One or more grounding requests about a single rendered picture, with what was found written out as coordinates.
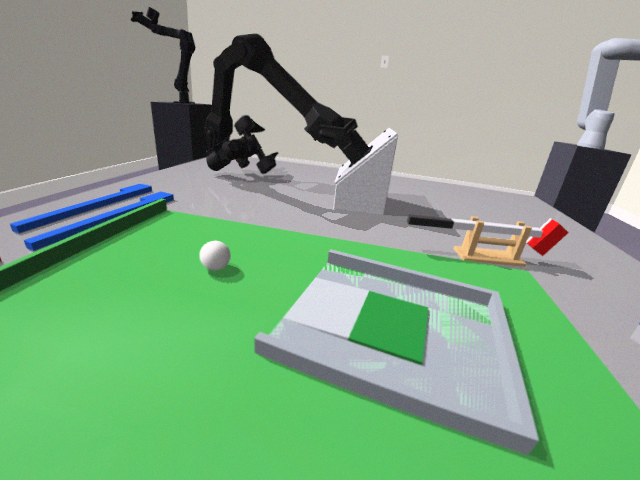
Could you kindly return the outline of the white ball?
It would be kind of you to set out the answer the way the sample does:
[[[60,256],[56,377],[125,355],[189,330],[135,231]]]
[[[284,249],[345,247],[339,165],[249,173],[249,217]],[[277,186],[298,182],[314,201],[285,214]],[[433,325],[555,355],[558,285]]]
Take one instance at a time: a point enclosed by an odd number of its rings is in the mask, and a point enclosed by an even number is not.
[[[220,241],[211,241],[203,246],[200,259],[206,269],[218,271],[225,268],[230,262],[230,249]]]

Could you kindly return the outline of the green flat mat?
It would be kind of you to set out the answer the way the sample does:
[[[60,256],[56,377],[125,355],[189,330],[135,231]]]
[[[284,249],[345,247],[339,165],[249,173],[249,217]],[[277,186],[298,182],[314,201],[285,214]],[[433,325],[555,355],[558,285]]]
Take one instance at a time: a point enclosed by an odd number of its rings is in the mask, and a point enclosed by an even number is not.
[[[331,249],[499,292],[529,455],[255,353]],[[166,211],[0,291],[0,480],[640,480],[640,409],[528,271]]]

